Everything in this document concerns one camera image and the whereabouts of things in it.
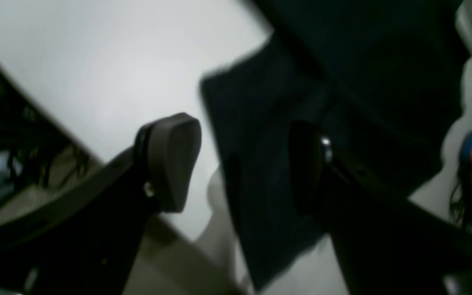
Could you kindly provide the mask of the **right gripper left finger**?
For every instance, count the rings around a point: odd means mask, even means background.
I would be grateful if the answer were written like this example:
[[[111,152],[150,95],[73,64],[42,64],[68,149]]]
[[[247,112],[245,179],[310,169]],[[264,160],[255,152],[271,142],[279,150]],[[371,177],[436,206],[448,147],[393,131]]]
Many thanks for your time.
[[[186,113],[142,126],[90,179],[0,226],[0,289],[22,295],[120,295],[147,220],[180,213],[202,144]]]

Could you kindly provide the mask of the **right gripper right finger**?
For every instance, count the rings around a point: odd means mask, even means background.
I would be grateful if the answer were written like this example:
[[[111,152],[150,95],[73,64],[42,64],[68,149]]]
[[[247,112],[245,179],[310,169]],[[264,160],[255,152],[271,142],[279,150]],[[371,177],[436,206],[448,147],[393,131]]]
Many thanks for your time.
[[[317,126],[288,136],[296,210],[331,237],[351,295],[472,295],[472,234],[399,196]]]

